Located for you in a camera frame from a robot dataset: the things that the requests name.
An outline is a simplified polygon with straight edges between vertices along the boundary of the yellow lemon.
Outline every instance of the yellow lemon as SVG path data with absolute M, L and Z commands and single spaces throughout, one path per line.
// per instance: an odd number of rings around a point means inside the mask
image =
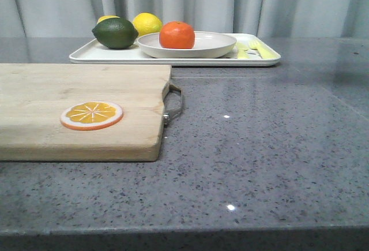
M 103 20 L 105 20 L 105 19 L 108 19 L 108 18 L 114 18 L 114 17 L 119 18 L 119 16 L 101 16 L 101 17 L 97 20 L 97 23 L 102 22 L 102 21 L 103 21 Z
M 140 13 L 133 19 L 132 23 L 138 31 L 138 36 L 160 32 L 163 26 L 161 20 L 152 13 Z

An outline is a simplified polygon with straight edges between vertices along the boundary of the green lime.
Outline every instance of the green lime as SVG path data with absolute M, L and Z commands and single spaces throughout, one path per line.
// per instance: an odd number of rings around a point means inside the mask
M 92 33 L 102 45 L 111 49 L 126 49 L 138 36 L 133 24 L 124 18 L 107 18 L 92 29 Z

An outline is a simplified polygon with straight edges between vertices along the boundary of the plastic fork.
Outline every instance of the plastic fork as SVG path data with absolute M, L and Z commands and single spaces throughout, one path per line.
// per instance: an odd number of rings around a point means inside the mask
M 246 51 L 248 50 L 248 47 L 245 44 L 241 42 L 237 42 L 236 47 L 237 47 L 237 59 L 249 59 L 250 58 L 246 53 Z
M 253 39 L 248 42 L 248 46 L 253 50 L 258 50 L 262 59 L 275 59 L 276 55 L 271 52 L 264 44 L 259 40 Z

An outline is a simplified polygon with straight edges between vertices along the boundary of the orange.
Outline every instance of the orange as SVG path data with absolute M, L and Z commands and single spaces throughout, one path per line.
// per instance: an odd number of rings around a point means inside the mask
M 163 48 L 191 49 L 195 45 L 195 32 L 185 22 L 168 22 L 159 33 L 159 42 Z
M 116 124 L 123 117 L 122 108 L 112 102 L 91 101 L 67 108 L 62 125 L 72 130 L 98 130 Z

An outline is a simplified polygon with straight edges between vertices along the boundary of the wooden cutting board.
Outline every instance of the wooden cutting board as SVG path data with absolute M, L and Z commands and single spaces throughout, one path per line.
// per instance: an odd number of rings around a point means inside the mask
M 0 64 L 0 160 L 157 160 L 170 65 Z M 118 123 L 100 130 L 62 126 L 75 104 L 113 102 Z

